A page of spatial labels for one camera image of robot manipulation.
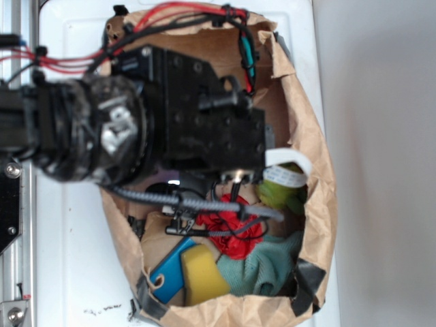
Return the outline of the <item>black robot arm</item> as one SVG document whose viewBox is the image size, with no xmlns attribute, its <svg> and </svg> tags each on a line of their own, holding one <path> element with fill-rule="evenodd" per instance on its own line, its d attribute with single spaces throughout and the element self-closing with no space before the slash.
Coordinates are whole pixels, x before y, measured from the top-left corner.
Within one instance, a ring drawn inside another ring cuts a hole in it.
<svg viewBox="0 0 436 327">
<path fill-rule="evenodd" d="M 267 139 L 235 77 L 156 46 L 123 53 L 109 76 L 1 89 L 1 154 L 62 182 L 132 185 L 158 168 L 258 180 Z"/>
</svg>

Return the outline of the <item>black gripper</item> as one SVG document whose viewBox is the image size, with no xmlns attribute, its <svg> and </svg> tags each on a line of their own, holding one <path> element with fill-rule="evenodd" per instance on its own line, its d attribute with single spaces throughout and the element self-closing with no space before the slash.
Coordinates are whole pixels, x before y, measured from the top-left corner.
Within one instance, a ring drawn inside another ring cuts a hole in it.
<svg viewBox="0 0 436 327">
<path fill-rule="evenodd" d="M 135 84 L 140 143 L 131 182 L 156 168 L 201 178 L 262 180 L 266 119 L 233 76 L 156 46 L 120 54 L 111 74 Z"/>
</svg>

